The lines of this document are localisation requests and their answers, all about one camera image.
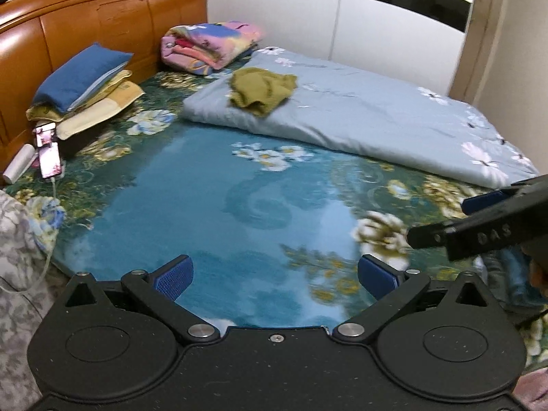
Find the blue fleece jacket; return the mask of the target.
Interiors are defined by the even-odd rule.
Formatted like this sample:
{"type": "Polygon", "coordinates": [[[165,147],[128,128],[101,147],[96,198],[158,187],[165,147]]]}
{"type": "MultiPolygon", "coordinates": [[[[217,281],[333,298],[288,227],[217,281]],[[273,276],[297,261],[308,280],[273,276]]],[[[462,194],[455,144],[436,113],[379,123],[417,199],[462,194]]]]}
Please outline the blue fleece jacket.
{"type": "Polygon", "coordinates": [[[493,250],[480,255],[484,280],[493,296],[503,305],[514,308],[540,309],[547,305],[528,278],[531,258],[518,246],[493,250]]]}

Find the teal floral bed sheet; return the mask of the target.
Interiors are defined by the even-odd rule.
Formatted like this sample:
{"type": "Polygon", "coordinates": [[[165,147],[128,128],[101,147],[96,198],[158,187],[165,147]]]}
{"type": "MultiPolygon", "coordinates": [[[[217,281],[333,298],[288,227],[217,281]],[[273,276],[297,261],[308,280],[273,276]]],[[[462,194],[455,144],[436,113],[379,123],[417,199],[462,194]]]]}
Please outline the teal floral bed sheet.
{"type": "Polygon", "coordinates": [[[406,233],[460,218],[462,202],[490,187],[186,119],[185,99],[225,75],[156,74],[59,181],[31,171],[8,189],[61,270],[117,279],[188,254],[195,279],[180,303],[253,327],[333,327],[369,306],[357,276],[366,253],[438,280],[484,277],[478,260],[413,250],[406,233]]]}

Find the grey floral blanket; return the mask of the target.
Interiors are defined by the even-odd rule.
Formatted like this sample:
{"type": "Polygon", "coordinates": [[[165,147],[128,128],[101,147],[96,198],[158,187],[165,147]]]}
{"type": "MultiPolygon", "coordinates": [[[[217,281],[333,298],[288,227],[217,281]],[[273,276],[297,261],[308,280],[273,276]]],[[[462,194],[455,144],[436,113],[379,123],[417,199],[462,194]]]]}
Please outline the grey floral blanket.
{"type": "Polygon", "coordinates": [[[39,391],[27,362],[27,348],[48,305],[37,282],[45,257],[30,231],[25,207],[1,194],[1,408],[25,410],[39,391]]]}

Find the light blue floral quilt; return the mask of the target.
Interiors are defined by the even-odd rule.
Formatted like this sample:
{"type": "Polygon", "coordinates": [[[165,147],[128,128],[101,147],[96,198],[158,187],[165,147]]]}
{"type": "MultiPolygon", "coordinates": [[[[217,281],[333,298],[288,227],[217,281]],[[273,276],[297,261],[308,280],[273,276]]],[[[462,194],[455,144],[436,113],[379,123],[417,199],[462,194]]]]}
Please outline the light blue floral quilt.
{"type": "Polygon", "coordinates": [[[229,100],[229,76],[188,97],[183,115],[376,158],[497,188],[538,175],[533,163],[465,102],[427,88],[280,47],[253,53],[244,69],[292,74],[292,95],[260,119],[229,100]]]}

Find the smartphone with pink screen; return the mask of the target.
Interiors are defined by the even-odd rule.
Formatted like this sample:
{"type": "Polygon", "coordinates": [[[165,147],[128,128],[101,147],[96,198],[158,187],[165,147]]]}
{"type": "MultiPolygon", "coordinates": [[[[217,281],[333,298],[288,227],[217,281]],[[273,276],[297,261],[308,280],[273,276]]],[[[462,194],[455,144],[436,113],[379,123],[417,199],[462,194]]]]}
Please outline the smartphone with pink screen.
{"type": "Polygon", "coordinates": [[[43,179],[50,179],[62,173],[56,123],[43,123],[34,129],[40,172],[43,179]]]}

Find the white cylindrical bottle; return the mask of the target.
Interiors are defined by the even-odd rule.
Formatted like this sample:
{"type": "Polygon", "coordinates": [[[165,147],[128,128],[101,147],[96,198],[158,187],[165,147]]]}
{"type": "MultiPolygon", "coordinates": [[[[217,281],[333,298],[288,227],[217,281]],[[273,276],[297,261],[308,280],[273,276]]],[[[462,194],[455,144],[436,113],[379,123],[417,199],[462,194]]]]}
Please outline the white cylindrical bottle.
{"type": "Polygon", "coordinates": [[[33,145],[23,145],[3,172],[4,181],[9,185],[16,183],[33,164],[36,157],[37,153],[33,145]]]}

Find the cream yellow pillow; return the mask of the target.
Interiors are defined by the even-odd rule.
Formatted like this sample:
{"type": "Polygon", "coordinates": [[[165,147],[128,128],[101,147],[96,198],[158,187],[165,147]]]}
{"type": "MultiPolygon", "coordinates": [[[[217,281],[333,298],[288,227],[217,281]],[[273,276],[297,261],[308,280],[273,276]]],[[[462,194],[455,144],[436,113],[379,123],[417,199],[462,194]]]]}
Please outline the cream yellow pillow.
{"type": "Polygon", "coordinates": [[[67,140],[110,120],[144,95],[141,87],[129,80],[132,72],[123,70],[106,82],[91,98],[67,114],[51,103],[30,107],[26,117],[31,122],[54,123],[58,139],[67,140]]]}

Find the olive green knit garment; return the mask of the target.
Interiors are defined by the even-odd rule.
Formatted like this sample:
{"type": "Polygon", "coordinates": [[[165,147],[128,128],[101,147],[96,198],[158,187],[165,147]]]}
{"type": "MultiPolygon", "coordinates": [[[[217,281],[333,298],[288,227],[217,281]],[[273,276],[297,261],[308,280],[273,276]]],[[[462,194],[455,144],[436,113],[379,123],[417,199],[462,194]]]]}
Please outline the olive green knit garment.
{"type": "Polygon", "coordinates": [[[232,73],[229,86],[228,98],[234,107],[265,118],[292,96],[297,76],[256,67],[242,68],[232,73]]]}

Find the blue zippered pillow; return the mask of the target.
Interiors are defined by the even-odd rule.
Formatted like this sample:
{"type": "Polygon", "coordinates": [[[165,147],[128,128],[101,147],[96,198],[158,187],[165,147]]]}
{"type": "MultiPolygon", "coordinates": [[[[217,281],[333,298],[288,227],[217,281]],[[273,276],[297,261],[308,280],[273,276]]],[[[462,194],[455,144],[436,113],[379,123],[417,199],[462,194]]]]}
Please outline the blue zippered pillow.
{"type": "Polygon", "coordinates": [[[30,105],[48,104],[66,114],[98,93],[109,79],[125,68],[132,56],[132,53],[93,43],[48,76],[30,105]]]}

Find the folded pink patterned blanket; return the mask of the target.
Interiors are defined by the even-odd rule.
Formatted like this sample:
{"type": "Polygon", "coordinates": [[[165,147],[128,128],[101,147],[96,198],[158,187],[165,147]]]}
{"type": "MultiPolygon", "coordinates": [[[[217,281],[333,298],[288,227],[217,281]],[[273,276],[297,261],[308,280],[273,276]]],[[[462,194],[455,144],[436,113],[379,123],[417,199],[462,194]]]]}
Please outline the folded pink patterned blanket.
{"type": "Polygon", "coordinates": [[[206,76],[250,55],[263,37],[260,27],[241,21],[177,25],[163,36],[161,57],[174,69],[206,76]]]}

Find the orange wooden headboard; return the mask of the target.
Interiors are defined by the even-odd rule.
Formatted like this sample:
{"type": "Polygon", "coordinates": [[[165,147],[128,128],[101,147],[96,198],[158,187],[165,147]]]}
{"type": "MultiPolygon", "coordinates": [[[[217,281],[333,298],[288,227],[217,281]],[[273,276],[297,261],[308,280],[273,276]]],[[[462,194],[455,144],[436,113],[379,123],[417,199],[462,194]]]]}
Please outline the orange wooden headboard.
{"type": "Polygon", "coordinates": [[[32,139],[40,84],[92,43],[128,52],[132,81],[153,76],[173,26],[207,20],[207,0],[12,0],[1,6],[1,165],[32,139]]]}

